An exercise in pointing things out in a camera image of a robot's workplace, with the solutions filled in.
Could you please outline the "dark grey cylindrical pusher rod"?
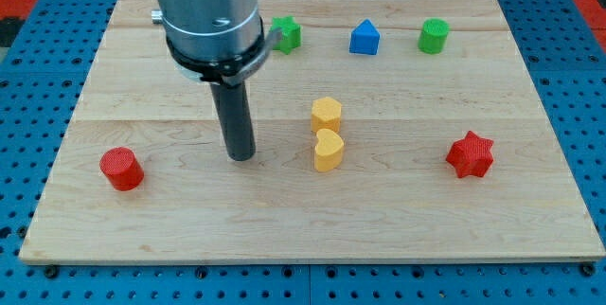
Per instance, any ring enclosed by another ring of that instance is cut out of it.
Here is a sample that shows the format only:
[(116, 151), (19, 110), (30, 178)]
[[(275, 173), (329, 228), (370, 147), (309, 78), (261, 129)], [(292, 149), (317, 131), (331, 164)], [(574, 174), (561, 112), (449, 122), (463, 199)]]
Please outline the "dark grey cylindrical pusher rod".
[(210, 89), (228, 156), (235, 161), (252, 158), (256, 142), (245, 83), (235, 86), (211, 84)]

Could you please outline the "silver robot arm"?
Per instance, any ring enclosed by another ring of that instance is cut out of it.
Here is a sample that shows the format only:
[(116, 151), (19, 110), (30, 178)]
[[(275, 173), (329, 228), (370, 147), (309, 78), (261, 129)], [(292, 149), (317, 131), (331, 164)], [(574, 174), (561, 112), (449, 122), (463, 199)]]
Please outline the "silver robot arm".
[(157, 22), (177, 67), (189, 79), (207, 82), (228, 156), (245, 161), (256, 152), (245, 82), (281, 40), (266, 32), (258, 0), (157, 0)]

